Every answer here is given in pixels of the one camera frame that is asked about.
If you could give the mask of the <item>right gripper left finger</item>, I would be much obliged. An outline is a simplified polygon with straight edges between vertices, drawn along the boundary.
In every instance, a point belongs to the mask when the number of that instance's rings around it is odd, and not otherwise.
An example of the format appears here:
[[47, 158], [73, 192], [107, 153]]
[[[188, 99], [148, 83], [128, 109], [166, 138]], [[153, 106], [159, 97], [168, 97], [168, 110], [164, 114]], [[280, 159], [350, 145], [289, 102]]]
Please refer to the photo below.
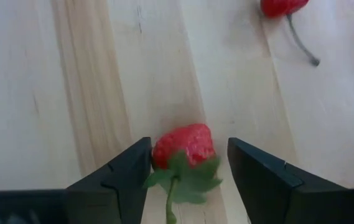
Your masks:
[[140, 224], [151, 171], [144, 137], [67, 188], [68, 224]]

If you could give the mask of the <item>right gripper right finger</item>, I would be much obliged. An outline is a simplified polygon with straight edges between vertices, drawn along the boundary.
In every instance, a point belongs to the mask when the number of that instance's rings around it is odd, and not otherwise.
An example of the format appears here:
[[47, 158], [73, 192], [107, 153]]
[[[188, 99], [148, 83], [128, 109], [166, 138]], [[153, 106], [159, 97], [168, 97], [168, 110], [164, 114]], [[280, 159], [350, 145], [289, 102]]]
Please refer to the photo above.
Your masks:
[[338, 224], [346, 190], [238, 138], [228, 161], [251, 224]]

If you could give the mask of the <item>red toy strawberry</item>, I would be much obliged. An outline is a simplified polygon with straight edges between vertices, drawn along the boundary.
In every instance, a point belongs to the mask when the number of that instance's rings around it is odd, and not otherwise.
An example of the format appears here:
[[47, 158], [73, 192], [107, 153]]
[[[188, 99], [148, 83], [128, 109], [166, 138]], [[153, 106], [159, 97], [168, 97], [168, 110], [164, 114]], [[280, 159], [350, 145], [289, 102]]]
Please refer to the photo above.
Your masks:
[[151, 151], [151, 162], [153, 172], [143, 187], [160, 185], [165, 190], [166, 224], [177, 223], [173, 203], [203, 204], [206, 193], [222, 183], [217, 177], [221, 158], [204, 123], [175, 128], [161, 136]]

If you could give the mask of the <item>red toy cherry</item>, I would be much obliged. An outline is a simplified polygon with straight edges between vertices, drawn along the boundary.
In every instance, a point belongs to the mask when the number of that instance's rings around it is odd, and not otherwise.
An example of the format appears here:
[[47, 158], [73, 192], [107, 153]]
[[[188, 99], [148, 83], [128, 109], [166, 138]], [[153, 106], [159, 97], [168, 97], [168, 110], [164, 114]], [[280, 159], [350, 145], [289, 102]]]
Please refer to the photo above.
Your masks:
[[293, 13], [301, 10], [308, 2], [309, 0], [260, 0], [259, 5], [261, 12], [269, 19], [286, 17], [295, 43], [308, 57], [310, 64], [317, 67], [320, 64], [320, 59], [302, 43], [292, 21]]

